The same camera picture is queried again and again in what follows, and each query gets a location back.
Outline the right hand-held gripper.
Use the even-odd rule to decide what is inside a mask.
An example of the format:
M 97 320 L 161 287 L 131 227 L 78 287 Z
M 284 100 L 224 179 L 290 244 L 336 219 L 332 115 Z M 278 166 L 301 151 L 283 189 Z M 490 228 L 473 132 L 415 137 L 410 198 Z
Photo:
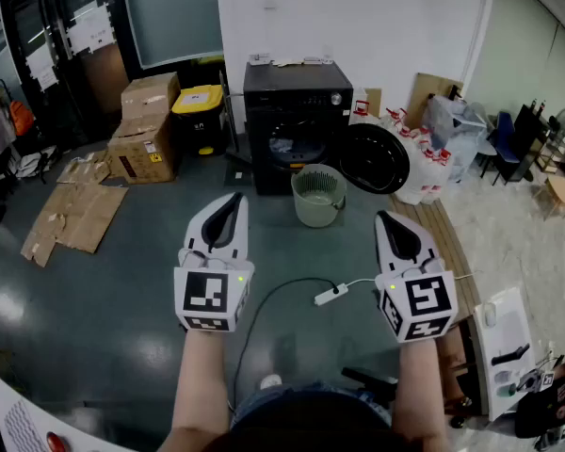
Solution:
M 378 309 L 399 343 L 441 337 L 458 313 L 455 276 L 444 267 L 432 235 L 416 221 L 391 212 L 389 241 L 386 215 L 380 211 L 375 217 Z M 413 264 L 400 267 L 395 258 Z

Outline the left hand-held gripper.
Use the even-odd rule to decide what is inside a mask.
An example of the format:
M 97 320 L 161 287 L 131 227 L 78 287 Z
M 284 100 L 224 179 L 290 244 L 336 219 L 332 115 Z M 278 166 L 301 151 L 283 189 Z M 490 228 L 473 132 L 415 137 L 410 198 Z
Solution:
M 249 202 L 228 194 L 206 205 L 189 222 L 174 269 L 174 309 L 190 331 L 233 332 L 250 294 L 254 265 L 204 251 L 247 253 Z

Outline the black washing machine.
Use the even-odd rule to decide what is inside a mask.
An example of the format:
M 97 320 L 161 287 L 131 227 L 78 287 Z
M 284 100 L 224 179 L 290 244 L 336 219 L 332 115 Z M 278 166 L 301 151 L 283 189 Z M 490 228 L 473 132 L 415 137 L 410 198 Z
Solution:
M 246 66 L 243 97 L 253 182 L 260 195 L 288 195 L 291 176 L 308 164 L 336 164 L 353 87 L 336 63 Z M 291 153 L 272 153 L 272 137 L 291 138 Z

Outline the pale green laundry basket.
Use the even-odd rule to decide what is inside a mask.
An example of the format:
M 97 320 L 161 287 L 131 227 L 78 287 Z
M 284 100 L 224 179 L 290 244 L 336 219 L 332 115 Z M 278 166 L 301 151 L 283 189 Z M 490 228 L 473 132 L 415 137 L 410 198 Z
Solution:
M 330 166 L 306 165 L 291 177 L 291 188 L 296 214 L 311 228 L 331 225 L 346 206 L 347 181 Z

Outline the person's left forearm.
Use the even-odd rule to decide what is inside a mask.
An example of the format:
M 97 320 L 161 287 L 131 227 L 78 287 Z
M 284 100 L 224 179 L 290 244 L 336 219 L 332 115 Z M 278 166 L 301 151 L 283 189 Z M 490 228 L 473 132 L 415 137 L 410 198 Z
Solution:
M 157 452 L 202 452 L 229 427 L 222 335 L 190 330 L 186 333 L 170 431 Z

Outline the person's right forearm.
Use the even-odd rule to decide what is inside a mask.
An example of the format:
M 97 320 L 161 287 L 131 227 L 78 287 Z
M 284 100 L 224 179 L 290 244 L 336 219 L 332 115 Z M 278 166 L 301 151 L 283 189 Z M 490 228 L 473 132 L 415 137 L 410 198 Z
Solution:
M 403 344 L 392 430 L 423 452 L 450 452 L 438 352 L 433 339 Z

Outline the round black washing machine door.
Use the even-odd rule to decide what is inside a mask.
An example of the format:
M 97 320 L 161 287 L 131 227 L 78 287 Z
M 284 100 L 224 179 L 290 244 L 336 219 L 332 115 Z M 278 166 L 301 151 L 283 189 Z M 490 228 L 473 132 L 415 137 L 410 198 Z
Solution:
M 338 138 L 338 169 L 360 189 L 388 195 L 406 183 L 410 158 L 404 145 L 388 130 L 356 123 Z

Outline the white plastic bin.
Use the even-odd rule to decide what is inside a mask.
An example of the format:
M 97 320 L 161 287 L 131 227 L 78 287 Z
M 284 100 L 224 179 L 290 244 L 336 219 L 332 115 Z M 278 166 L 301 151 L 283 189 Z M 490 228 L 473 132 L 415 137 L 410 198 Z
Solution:
M 433 149 L 451 153 L 449 181 L 459 183 L 475 160 L 479 143 L 487 136 L 486 122 L 464 101 L 433 95 L 423 114 L 423 124 L 432 131 Z

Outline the wooden plank platform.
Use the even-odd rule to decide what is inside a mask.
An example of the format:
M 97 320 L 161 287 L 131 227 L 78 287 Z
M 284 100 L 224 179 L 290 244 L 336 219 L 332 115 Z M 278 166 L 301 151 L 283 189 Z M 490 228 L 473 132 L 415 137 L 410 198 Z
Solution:
M 468 318 L 480 303 L 480 298 L 474 273 L 442 202 L 436 200 L 432 204 L 410 205 L 393 196 L 391 203 L 393 211 L 412 219 L 431 234 L 446 268 L 453 271 L 458 279 L 456 291 L 459 311 L 455 321 Z

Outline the group of clear water jugs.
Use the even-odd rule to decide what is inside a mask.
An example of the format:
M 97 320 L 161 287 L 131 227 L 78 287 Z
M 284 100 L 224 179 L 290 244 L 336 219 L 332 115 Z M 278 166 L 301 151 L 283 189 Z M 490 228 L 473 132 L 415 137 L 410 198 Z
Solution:
M 403 108 L 386 109 L 381 117 L 370 113 L 370 102 L 364 95 L 353 103 L 349 124 L 371 123 L 395 135 L 404 145 L 410 159 L 409 177 L 393 193 L 403 203 L 416 205 L 431 203 L 439 198 L 451 171 L 451 153 L 432 148 L 431 131 L 427 127 L 409 128 L 405 124 L 407 111 Z

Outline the white power strip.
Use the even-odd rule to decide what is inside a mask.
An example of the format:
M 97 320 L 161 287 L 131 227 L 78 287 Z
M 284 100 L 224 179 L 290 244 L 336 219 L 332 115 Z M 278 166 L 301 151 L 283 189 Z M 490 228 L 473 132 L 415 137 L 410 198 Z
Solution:
M 315 305 L 318 307 L 323 306 L 335 299 L 342 297 L 347 292 L 348 286 L 345 283 L 340 283 L 333 288 L 316 295 L 314 298 Z

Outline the black pole stand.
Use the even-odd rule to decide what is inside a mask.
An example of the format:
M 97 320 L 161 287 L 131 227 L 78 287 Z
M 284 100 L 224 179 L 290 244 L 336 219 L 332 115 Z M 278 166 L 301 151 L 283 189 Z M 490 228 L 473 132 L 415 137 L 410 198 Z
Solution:
M 230 92 L 227 77 L 224 75 L 223 71 L 218 72 L 219 83 L 222 86 L 223 91 L 223 103 L 225 110 L 225 120 L 227 122 L 230 143 L 225 151 L 225 155 L 230 160 L 238 163 L 239 165 L 251 166 L 250 148 L 249 144 L 245 141 L 239 140 L 239 134 L 236 131 L 235 120 L 234 120 L 234 110 L 232 106 L 232 93 Z

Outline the large cardboard box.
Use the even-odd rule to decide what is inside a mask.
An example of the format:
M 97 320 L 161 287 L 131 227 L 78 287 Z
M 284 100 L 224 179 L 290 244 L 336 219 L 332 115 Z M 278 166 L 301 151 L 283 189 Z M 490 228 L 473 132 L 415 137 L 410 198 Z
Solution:
M 174 179 L 170 114 L 123 119 L 107 145 L 116 170 L 129 184 L 153 184 Z

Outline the black bin with yellow lid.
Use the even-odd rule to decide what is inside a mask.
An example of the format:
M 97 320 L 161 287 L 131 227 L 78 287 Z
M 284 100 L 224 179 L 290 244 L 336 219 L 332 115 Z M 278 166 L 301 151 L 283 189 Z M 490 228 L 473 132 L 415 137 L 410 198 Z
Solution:
M 222 85 L 182 89 L 171 108 L 189 153 L 220 155 L 227 147 Z

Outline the wooden desk with white top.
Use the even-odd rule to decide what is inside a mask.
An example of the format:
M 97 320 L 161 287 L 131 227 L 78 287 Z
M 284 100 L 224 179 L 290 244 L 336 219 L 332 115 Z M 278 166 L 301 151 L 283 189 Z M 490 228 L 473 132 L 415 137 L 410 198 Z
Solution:
M 483 305 L 496 305 L 489 329 Z M 444 411 L 450 416 L 494 421 L 526 395 L 521 383 L 536 367 L 533 341 L 520 291 L 511 288 L 479 304 L 437 341 Z

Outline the large flattened cardboard sheet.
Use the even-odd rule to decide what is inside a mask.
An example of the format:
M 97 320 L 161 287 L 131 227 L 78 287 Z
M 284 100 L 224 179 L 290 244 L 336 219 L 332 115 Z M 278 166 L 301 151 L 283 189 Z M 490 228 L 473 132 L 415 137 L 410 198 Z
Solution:
M 125 187 L 118 186 L 57 185 L 27 235 L 21 255 L 44 267 L 57 244 L 94 253 L 126 193 Z

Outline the blue chair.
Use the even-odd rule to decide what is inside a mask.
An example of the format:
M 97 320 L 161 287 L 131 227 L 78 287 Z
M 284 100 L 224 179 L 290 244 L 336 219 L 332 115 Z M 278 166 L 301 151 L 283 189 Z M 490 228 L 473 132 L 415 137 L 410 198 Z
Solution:
M 480 177 L 483 177 L 488 168 L 496 170 L 496 176 L 492 182 L 496 184 L 500 176 L 506 170 L 515 170 L 520 160 L 511 146 L 515 128 L 509 112 L 500 110 L 497 114 L 496 125 L 488 141 L 492 144 L 496 154 L 487 156 L 483 161 L 483 170 Z

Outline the small flattened cardboard sheet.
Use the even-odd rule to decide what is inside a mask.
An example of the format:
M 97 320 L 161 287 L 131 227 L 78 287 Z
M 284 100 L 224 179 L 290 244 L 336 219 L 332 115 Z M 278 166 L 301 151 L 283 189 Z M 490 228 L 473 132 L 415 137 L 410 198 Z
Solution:
M 72 159 L 56 181 L 59 184 L 100 184 L 109 175 L 108 152 L 102 150 Z

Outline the small cardboard box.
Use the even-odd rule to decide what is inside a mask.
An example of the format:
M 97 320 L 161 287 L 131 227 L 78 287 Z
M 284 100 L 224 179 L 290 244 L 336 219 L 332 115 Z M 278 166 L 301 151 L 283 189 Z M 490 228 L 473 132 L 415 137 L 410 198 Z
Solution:
M 121 93 L 124 120 L 167 114 L 180 95 L 177 73 L 161 73 L 133 80 Z

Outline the black cabinet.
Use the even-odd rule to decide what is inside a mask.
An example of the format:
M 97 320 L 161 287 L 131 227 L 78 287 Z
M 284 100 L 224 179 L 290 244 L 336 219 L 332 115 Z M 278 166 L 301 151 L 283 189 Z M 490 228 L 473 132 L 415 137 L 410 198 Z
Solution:
M 520 182 L 541 152 L 550 127 L 544 118 L 537 117 L 527 105 L 522 105 L 514 128 L 511 148 L 519 162 L 510 180 Z

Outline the small wooden stool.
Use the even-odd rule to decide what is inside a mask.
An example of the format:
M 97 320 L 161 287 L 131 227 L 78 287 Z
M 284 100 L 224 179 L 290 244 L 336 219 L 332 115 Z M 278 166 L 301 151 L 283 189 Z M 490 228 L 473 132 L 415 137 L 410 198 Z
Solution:
M 544 219 L 550 218 L 560 209 L 564 211 L 562 217 L 565 218 L 565 178 L 556 174 L 548 174 L 544 184 L 534 193 L 533 197 L 538 198 L 541 193 L 548 194 L 553 202 L 551 210 Z

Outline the person's legs in blue jeans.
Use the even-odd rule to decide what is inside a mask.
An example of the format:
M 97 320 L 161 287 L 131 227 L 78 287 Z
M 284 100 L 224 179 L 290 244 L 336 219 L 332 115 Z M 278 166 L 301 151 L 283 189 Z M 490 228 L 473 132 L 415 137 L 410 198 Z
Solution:
M 324 431 L 388 429 L 391 424 L 391 412 L 373 392 L 317 381 L 255 392 L 236 407 L 231 428 Z

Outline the person's black top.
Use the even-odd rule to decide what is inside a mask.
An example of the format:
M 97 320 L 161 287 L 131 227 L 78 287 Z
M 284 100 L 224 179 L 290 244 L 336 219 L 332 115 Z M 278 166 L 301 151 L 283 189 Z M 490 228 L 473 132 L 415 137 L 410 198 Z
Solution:
M 373 408 L 352 395 L 285 391 L 236 419 L 203 452 L 410 452 Z

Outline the orange bag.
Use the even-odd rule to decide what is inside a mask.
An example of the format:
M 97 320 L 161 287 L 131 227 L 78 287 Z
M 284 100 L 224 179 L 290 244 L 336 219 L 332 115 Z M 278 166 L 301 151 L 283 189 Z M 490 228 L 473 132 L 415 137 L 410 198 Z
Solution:
M 34 125 L 33 113 L 20 101 L 12 101 L 9 105 L 9 111 L 16 136 L 22 137 L 27 134 Z

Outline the large white paper notice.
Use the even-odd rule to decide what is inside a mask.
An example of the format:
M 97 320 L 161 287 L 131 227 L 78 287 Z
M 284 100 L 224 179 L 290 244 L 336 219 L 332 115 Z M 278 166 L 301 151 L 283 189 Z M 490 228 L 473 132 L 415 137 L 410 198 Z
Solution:
M 66 33 L 74 55 L 86 50 L 93 53 L 116 42 L 107 3 L 90 2 L 73 13 L 70 23 Z

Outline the small white paper notice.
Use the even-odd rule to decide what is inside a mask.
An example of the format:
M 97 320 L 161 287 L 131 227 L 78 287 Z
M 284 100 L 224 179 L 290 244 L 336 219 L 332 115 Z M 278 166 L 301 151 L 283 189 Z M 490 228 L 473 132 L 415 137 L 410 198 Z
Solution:
M 38 81 L 41 91 L 46 91 L 58 83 L 54 61 L 47 43 L 44 43 L 28 56 L 26 64 L 31 76 Z

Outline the white round table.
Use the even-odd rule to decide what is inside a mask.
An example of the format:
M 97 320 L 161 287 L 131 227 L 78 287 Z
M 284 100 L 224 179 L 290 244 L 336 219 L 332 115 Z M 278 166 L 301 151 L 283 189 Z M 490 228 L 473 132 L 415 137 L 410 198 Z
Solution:
M 136 452 L 55 418 L 1 378 L 0 432 L 7 452 Z

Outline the cardboard sheet against wall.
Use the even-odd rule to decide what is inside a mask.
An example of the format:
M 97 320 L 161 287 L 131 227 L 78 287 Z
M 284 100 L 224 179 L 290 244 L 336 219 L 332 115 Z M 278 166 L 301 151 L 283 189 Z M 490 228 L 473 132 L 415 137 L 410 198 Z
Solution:
M 427 73 L 417 73 L 412 85 L 412 95 L 408 102 L 405 124 L 411 129 L 417 128 L 421 124 L 431 95 L 448 97 L 452 88 L 457 88 L 461 92 L 463 86 L 464 84 L 461 81 Z

